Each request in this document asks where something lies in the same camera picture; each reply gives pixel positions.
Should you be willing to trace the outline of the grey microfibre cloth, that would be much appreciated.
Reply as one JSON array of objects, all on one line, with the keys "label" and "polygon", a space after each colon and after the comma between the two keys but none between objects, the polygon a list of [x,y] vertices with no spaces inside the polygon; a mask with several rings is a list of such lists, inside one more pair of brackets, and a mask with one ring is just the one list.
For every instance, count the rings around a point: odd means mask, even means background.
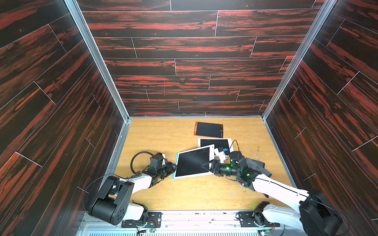
[{"label": "grey microfibre cloth", "polygon": [[272,176],[272,174],[268,170],[265,169],[265,163],[260,162],[258,160],[250,159],[250,158],[246,158],[246,163],[249,168],[251,168],[252,170],[256,172],[264,174],[267,177]]}]

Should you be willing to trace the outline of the blue-edged white drawing tablet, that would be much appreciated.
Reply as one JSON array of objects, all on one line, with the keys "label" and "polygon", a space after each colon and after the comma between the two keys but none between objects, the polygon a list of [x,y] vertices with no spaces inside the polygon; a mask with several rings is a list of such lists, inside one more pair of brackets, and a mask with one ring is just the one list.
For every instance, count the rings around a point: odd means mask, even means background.
[{"label": "blue-edged white drawing tablet", "polygon": [[214,145],[198,147],[176,154],[175,165],[177,170],[172,175],[173,180],[212,175],[210,171],[201,168],[201,165],[214,159]]}]

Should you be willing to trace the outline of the red drawing tablet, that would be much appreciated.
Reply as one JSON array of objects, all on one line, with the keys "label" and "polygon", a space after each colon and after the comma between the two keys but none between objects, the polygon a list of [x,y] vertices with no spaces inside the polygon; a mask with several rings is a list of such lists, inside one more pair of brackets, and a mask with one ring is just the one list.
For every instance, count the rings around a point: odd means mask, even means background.
[{"label": "red drawing tablet", "polygon": [[196,122],[194,135],[213,138],[223,138],[223,125]]}]

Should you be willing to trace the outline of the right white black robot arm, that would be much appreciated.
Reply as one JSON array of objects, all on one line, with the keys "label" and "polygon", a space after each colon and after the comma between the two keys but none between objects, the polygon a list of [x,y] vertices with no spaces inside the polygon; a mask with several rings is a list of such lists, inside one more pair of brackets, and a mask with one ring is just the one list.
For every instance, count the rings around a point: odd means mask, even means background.
[{"label": "right white black robot arm", "polygon": [[339,236],[344,221],[324,194],[298,189],[271,178],[263,162],[245,158],[240,151],[228,155],[230,163],[210,160],[203,169],[219,177],[235,176],[243,187],[285,204],[278,207],[261,202],[249,215],[239,214],[242,226],[273,227],[280,224],[305,232],[308,236]]}]

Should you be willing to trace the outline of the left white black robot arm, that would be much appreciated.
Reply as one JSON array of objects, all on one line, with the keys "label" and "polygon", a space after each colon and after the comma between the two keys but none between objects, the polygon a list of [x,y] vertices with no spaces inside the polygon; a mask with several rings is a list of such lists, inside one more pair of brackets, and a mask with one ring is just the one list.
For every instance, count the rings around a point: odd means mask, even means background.
[{"label": "left white black robot arm", "polygon": [[162,153],[143,151],[139,154],[149,154],[150,164],[143,171],[132,169],[133,176],[128,178],[106,177],[99,190],[93,190],[83,198],[83,208],[88,215],[114,226],[123,222],[134,227],[143,227],[148,222],[156,225],[157,221],[148,216],[147,206],[131,202],[132,195],[169,177],[177,170],[177,165],[169,162]]}]

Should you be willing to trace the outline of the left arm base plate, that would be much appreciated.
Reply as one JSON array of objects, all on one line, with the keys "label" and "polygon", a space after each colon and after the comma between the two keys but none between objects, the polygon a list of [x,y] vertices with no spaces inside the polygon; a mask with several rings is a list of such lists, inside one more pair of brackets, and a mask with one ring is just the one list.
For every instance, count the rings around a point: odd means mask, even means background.
[{"label": "left arm base plate", "polygon": [[139,220],[123,220],[121,228],[150,228],[156,229],[161,227],[162,212],[148,211],[142,215]]}]

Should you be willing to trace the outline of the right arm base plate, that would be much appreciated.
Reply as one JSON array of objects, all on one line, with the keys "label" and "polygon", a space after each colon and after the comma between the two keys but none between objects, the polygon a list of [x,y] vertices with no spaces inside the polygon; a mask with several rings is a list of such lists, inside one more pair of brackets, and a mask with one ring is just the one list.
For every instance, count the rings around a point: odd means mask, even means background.
[{"label": "right arm base plate", "polygon": [[279,223],[268,222],[261,212],[240,211],[236,214],[241,227],[280,227]]}]

